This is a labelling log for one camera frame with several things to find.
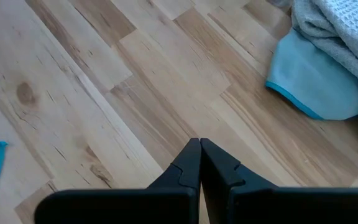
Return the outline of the large grey waffle towel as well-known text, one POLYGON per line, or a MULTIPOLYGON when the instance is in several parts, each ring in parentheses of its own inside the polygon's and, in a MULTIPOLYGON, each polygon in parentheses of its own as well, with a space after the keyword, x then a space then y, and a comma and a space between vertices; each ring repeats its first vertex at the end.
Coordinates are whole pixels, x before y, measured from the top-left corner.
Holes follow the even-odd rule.
POLYGON ((358 0, 268 0, 291 8, 291 28, 358 79, 358 0))

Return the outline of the blue microfiber towel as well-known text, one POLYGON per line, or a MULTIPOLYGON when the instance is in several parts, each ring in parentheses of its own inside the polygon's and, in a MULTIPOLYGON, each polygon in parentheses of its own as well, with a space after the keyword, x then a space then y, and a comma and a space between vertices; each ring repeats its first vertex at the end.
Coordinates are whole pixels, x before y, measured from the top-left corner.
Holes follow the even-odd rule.
POLYGON ((295 29, 278 42, 265 86, 313 119, 358 115, 358 79, 295 29))

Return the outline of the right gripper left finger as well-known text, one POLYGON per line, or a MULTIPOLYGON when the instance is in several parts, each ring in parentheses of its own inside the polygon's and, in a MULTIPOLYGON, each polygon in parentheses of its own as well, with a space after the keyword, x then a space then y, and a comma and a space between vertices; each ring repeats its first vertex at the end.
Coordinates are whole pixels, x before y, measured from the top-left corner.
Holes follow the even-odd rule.
POLYGON ((188 141, 145 189, 62 190, 35 209, 35 224, 199 224, 201 143, 188 141))

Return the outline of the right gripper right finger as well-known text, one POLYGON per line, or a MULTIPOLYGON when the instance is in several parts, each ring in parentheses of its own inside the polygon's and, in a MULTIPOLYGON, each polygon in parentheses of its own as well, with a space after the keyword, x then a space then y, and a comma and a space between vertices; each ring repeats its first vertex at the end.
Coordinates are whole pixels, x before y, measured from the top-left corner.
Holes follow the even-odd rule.
POLYGON ((209 139, 200 142, 210 224, 358 222, 358 188, 279 187, 209 139))

